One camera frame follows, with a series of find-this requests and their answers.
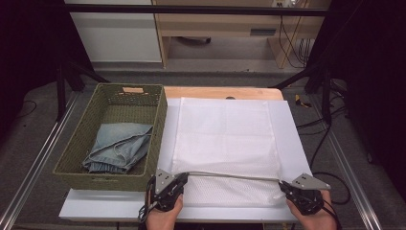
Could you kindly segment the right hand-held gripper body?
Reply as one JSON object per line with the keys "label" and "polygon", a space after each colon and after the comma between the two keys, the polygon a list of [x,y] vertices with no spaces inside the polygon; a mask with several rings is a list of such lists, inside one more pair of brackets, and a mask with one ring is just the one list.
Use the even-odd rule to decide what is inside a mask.
{"label": "right hand-held gripper body", "polygon": [[302,215],[318,213],[324,207],[321,191],[331,189],[329,184],[307,173],[298,176],[289,186],[288,199]]}

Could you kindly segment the black metal stand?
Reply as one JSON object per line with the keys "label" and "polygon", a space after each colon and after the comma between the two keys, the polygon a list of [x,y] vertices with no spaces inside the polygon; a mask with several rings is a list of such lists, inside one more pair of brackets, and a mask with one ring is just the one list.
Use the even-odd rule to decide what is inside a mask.
{"label": "black metal stand", "polygon": [[81,75],[87,76],[96,82],[107,82],[107,79],[98,75],[94,70],[90,70],[72,60],[61,62],[56,69],[56,91],[57,91],[57,117],[59,122],[67,110],[65,82],[68,82],[73,91],[81,91],[85,84]]}
{"label": "black metal stand", "polygon": [[304,86],[304,91],[307,94],[313,94],[317,89],[322,88],[322,118],[330,125],[332,123],[329,103],[331,75],[325,62],[317,61],[313,64],[308,64],[304,70],[287,80],[273,85],[273,88],[284,89],[304,77],[308,77],[308,81]]}

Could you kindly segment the aluminium rail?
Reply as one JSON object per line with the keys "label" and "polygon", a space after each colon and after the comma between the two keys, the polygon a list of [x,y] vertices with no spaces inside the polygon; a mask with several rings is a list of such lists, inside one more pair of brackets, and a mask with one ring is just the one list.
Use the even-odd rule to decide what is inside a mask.
{"label": "aluminium rail", "polygon": [[333,129],[325,121],[322,121],[323,127],[328,129],[327,140],[330,145],[332,155],[338,165],[343,179],[349,187],[351,200],[357,208],[360,218],[363,220],[367,230],[382,230],[382,225],[369,202],[367,195],[357,178],[354,170],[350,166],[350,162],[346,157],[338,139],[333,132]]}
{"label": "aluminium rail", "polygon": [[17,220],[25,202],[27,201],[37,179],[39,178],[48,158],[50,157],[58,139],[65,128],[70,116],[76,106],[79,98],[79,92],[73,92],[70,95],[65,112],[55,122],[51,132],[49,133],[46,141],[42,145],[38,155],[32,163],[29,171],[27,172],[24,180],[20,184],[17,192],[14,194],[8,208],[0,218],[0,230],[11,230],[15,221]]}

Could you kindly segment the black horizontal frame bar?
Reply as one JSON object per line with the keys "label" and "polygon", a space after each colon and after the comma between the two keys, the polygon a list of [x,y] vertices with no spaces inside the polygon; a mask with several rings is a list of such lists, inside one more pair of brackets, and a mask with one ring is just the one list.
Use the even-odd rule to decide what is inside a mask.
{"label": "black horizontal frame bar", "polygon": [[95,5],[66,4],[68,12],[105,13],[177,13],[177,14],[232,14],[232,15],[286,15],[286,16],[327,16],[324,9],[217,7],[217,6],[149,6],[149,5]]}

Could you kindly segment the white cabinet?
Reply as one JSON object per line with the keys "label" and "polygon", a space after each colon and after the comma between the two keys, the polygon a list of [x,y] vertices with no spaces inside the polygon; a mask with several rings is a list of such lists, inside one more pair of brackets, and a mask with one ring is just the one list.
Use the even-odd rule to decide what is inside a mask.
{"label": "white cabinet", "polygon": [[152,13],[72,12],[92,62],[161,62]]}

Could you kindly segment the dark curtain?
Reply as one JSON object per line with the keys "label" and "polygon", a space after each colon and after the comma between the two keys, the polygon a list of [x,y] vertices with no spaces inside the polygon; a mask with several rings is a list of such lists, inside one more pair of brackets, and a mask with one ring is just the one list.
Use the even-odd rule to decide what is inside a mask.
{"label": "dark curtain", "polygon": [[348,87],[361,140],[406,200],[406,0],[331,0],[317,57],[338,32],[328,69]]}
{"label": "dark curtain", "polygon": [[64,0],[0,0],[0,140],[23,106],[26,94],[56,80],[58,58],[40,21],[63,54],[91,70],[89,56],[69,12],[52,10]]}

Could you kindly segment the green woven basket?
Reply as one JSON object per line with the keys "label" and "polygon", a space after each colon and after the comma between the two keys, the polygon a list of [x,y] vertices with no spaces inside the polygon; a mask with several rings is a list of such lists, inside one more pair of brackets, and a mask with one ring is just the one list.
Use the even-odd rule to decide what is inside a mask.
{"label": "green woven basket", "polygon": [[[155,174],[167,115],[165,89],[159,84],[100,83],[59,157],[54,174],[74,190],[143,192]],[[127,173],[91,173],[82,166],[103,124],[152,126],[147,155]]]}

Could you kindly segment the white mesh laundry bag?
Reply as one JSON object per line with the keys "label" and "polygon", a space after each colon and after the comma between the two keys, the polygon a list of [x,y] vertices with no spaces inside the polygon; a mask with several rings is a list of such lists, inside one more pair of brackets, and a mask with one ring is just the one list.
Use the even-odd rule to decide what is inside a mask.
{"label": "white mesh laundry bag", "polygon": [[190,175],[187,206],[275,206],[280,167],[268,101],[180,100],[171,171]]}

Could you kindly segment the person's right hand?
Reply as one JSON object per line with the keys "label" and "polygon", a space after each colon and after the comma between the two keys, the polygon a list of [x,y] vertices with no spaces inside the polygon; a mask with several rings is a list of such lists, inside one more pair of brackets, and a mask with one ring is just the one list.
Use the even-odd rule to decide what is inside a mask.
{"label": "person's right hand", "polygon": [[297,218],[304,230],[337,230],[336,220],[331,215],[335,211],[331,205],[330,192],[322,190],[321,194],[324,199],[325,209],[320,210],[315,215],[303,216],[290,200],[286,201],[291,214]]}

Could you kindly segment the person's left hand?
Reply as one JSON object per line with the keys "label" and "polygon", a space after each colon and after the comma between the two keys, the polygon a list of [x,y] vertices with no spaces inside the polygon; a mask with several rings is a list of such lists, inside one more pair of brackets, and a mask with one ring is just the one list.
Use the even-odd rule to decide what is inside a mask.
{"label": "person's left hand", "polygon": [[175,222],[183,208],[183,196],[180,195],[172,210],[163,212],[152,209],[146,220],[147,230],[174,230]]}

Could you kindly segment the grey desk label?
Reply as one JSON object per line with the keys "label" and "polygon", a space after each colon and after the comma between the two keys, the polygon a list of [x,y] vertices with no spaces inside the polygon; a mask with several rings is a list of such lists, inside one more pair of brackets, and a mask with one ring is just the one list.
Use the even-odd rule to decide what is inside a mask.
{"label": "grey desk label", "polygon": [[274,28],[253,28],[250,36],[273,36],[276,33]]}

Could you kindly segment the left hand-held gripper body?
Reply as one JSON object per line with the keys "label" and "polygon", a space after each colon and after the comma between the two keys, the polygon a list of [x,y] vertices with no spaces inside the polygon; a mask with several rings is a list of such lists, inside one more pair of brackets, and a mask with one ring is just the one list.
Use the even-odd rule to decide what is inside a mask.
{"label": "left hand-held gripper body", "polygon": [[153,207],[167,212],[173,209],[178,196],[173,194],[177,186],[176,177],[178,174],[170,174],[162,169],[158,169],[152,179],[152,190],[149,194]]}

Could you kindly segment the yellow and black tool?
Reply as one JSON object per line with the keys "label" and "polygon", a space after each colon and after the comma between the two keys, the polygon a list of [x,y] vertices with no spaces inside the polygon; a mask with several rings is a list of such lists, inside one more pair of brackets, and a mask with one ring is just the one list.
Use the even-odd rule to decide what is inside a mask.
{"label": "yellow and black tool", "polygon": [[301,100],[300,95],[298,95],[298,94],[295,95],[295,104],[296,104],[296,105],[299,105],[299,106],[302,106],[302,107],[306,107],[306,108],[312,107],[312,104],[311,104],[311,103],[304,103],[304,102]]}

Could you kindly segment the light wooden desk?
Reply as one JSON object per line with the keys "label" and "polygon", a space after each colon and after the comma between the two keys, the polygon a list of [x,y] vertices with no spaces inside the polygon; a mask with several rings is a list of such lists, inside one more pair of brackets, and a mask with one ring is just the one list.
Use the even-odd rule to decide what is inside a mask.
{"label": "light wooden desk", "polygon": [[[272,8],[272,0],[151,0],[155,6],[217,6]],[[328,9],[331,0],[300,0],[292,9]],[[300,39],[317,37],[324,19],[318,16],[169,14],[155,15],[158,34],[164,38],[185,36],[248,37],[253,28],[274,28],[268,40],[277,66],[285,67]]]}

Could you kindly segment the light blue denim jeans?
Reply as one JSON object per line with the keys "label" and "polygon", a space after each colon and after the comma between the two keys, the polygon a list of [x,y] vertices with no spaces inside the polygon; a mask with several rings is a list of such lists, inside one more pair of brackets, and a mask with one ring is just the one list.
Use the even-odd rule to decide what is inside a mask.
{"label": "light blue denim jeans", "polygon": [[152,130],[146,124],[101,124],[82,166],[90,173],[128,173],[147,155]]}

